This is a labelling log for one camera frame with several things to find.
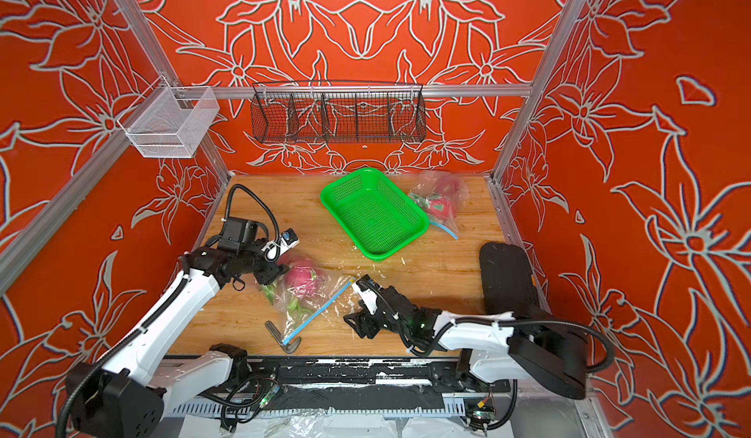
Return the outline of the pink dragon fruit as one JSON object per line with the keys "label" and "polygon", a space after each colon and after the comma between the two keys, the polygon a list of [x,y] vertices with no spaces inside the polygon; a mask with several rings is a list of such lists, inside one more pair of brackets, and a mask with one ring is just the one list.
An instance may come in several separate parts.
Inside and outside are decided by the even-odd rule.
{"label": "pink dragon fruit", "polygon": [[303,314],[303,306],[300,299],[282,283],[277,282],[263,285],[261,292],[278,311],[284,311],[293,318],[297,318]]}
{"label": "pink dragon fruit", "polygon": [[325,283],[326,277],[314,267],[291,267],[285,276],[286,288],[300,299],[316,297]]}

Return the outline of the green plastic perforated basket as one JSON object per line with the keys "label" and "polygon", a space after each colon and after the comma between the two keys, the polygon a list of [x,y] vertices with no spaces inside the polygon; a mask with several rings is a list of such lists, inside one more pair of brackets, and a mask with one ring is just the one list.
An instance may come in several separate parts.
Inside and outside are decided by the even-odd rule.
{"label": "green plastic perforated basket", "polygon": [[371,167],[326,185],[320,201],[363,256],[373,261],[393,256],[429,227],[426,213]]}

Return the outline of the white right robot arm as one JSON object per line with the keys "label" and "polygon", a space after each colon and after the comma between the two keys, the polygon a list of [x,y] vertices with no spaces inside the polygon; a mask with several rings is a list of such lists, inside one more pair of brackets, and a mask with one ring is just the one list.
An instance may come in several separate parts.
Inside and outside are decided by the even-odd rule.
{"label": "white right robot arm", "polygon": [[605,334],[553,317],[538,306],[492,315],[459,315],[420,307],[395,287],[365,275],[354,283],[359,310],[343,317],[361,338],[399,336],[408,353],[469,350],[467,374],[488,385],[533,379],[564,398],[586,398],[589,375],[609,368],[615,347]]}

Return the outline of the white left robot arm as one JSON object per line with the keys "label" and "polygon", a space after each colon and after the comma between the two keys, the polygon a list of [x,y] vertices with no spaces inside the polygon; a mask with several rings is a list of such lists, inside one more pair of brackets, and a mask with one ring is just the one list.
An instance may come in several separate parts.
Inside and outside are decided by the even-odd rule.
{"label": "white left robot arm", "polygon": [[226,213],[219,234],[180,258],[181,269],[164,295],[136,326],[94,363],[66,375],[66,402],[55,434],[71,430],[91,437],[149,437],[165,413],[219,386],[245,387],[255,375],[246,350],[219,343],[203,356],[158,371],[189,322],[225,287],[252,275],[271,285],[287,273],[283,254],[299,237],[271,222],[272,235],[258,237],[259,222]]}

